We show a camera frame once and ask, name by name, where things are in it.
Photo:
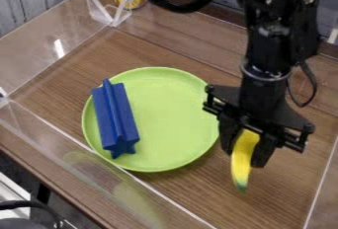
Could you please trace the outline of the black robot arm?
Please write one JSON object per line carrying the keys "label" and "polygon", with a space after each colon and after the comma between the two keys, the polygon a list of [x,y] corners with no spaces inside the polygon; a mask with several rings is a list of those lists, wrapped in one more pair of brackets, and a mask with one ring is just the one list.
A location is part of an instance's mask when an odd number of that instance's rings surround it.
{"label": "black robot arm", "polygon": [[[169,0],[148,0],[175,13],[192,13],[213,0],[173,4]],[[244,8],[247,48],[240,63],[237,87],[207,85],[203,109],[219,121],[223,151],[235,153],[240,135],[258,135],[249,164],[262,168],[278,148],[298,152],[304,149],[315,125],[294,109],[311,101],[299,101],[290,89],[290,75],[298,67],[312,88],[316,79],[306,60],[318,54],[319,0],[239,0]]]}

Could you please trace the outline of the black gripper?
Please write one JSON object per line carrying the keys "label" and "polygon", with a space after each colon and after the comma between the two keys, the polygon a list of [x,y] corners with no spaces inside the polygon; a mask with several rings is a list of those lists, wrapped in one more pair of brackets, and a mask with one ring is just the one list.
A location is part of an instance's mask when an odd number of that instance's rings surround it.
{"label": "black gripper", "polygon": [[203,110],[216,116],[223,151],[231,155],[239,132],[247,128],[260,135],[254,149],[251,166],[264,168],[276,147],[287,147],[302,153],[314,124],[280,100],[270,111],[256,107],[248,111],[239,104],[237,87],[208,84]]}

